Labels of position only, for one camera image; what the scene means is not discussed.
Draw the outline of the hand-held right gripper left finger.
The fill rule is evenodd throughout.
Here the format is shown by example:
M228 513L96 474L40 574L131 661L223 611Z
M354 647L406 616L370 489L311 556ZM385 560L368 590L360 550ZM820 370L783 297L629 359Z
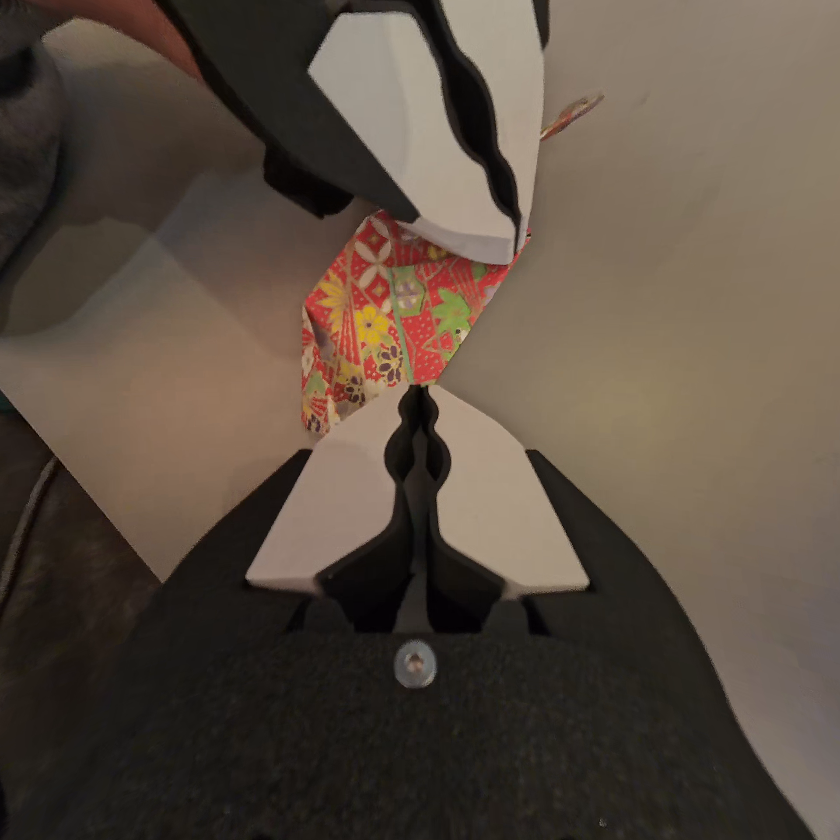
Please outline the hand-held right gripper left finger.
M405 484L421 395L419 385L388 388L314 446L248 567L248 585L330 599L361 632L396 628L413 578Z

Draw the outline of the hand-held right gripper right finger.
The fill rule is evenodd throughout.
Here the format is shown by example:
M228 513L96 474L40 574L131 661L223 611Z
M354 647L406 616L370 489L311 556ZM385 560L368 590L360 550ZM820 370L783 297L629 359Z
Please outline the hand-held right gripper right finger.
M427 609L436 632L478 632L499 603L591 584L525 447L439 385L427 436Z

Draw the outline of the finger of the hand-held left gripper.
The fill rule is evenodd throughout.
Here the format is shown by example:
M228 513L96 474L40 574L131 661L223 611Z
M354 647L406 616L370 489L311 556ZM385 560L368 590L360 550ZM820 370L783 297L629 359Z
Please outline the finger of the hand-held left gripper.
M465 253L518 253L532 210L544 103L547 4L532 1L441 2L457 56L490 108L479 152L501 231L471 236Z
M388 210L401 227L456 256L512 262L515 224L456 138L443 72L409 6L342 11L308 74L410 203Z

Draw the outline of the person's left hand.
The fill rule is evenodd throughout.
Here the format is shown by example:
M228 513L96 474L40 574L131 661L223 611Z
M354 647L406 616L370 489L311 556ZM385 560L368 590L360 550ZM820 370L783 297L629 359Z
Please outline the person's left hand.
M63 18L82 18L108 26L150 48L174 67L204 83L192 51L154 1L34 1Z

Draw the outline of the red floral green-backed origami paper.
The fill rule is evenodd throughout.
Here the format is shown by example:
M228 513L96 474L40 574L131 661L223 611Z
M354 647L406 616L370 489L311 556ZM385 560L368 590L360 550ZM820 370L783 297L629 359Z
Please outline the red floral green-backed origami paper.
M301 422L324 436L397 385L435 383L510 266L457 257L385 211L365 217L301 312Z

